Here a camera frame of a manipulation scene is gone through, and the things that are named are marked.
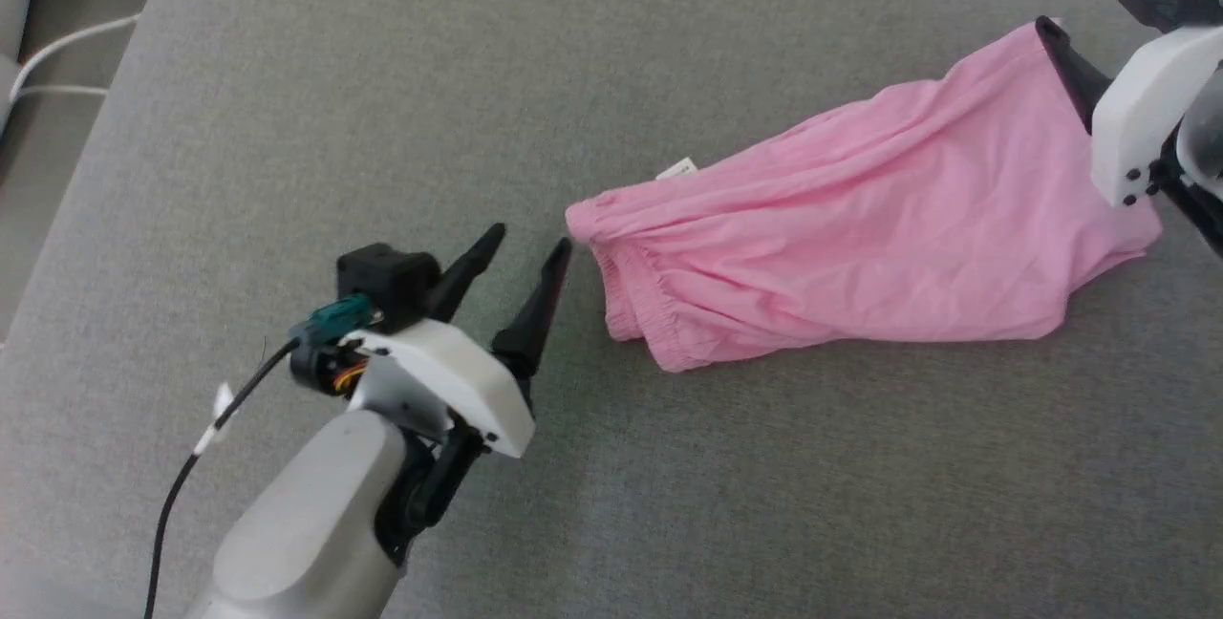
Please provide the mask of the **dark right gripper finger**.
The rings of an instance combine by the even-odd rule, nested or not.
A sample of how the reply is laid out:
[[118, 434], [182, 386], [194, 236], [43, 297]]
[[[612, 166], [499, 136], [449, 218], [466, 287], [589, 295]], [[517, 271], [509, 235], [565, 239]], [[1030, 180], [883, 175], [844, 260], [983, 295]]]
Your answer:
[[1169, 34], [1179, 28], [1177, 5], [1170, 0], [1117, 0], [1140, 24]]
[[1088, 62], [1082, 53], [1077, 53], [1069, 32], [1052, 18], [1037, 18], [1035, 29], [1044, 48], [1044, 56], [1052, 62], [1058, 80], [1062, 81], [1066, 99], [1071, 102], [1076, 115], [1082, 120], [1084, 130], [1092, 133], [1096, 106], [1113, 80], [1101, 72], [1093, 62]]

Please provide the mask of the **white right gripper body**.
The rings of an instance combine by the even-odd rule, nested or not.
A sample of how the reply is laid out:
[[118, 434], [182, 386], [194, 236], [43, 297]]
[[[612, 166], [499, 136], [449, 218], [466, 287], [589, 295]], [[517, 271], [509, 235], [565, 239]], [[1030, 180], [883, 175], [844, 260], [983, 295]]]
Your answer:
[[1222, 56], [1222, 27], [1181, 27], [1140, 46], [1106, 88], [1091, 117], [1091, 176], [1110, 206], [1139, 192], [1150, 161], [1210, 83]]

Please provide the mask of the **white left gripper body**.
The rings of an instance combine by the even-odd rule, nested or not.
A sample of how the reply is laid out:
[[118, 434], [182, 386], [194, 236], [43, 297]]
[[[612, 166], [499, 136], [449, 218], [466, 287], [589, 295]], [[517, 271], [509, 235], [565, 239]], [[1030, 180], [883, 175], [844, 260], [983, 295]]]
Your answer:
[[382, 415], [432, 440], [467, 426], [493, 451], [523, 458], [536, 420], [517, 380], [454, 325], [424, 319], [404, 332], [358, 329], [291, 355], [302, 387], [346, 398], [350, 410]]

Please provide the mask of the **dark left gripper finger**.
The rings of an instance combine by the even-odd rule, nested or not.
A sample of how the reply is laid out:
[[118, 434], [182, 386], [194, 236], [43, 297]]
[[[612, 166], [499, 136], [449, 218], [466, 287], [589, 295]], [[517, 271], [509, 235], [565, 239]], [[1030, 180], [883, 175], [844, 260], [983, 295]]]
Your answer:
[[438, 283], [429, 287], [428, 317], [430, 319], [446, 323], [453, 321], [468, 289], [488, 269], [498, 250], [501, 248], [505, 232], [506, 224], [494, 223], [467, 252], [464, 252], [446, 268], [446, 272], [442, 273]]
[[531, 296], [517, 311], [516, 317], [497, 332], [492, 340], [492, 354], [506, 367], [515, 380], [531, 380], [538, 372], [547, 336], [550, 336], [563, 287], [567, 280], [569, 258], [572, 243], [560, 239], [545, 258], [539, 280]]

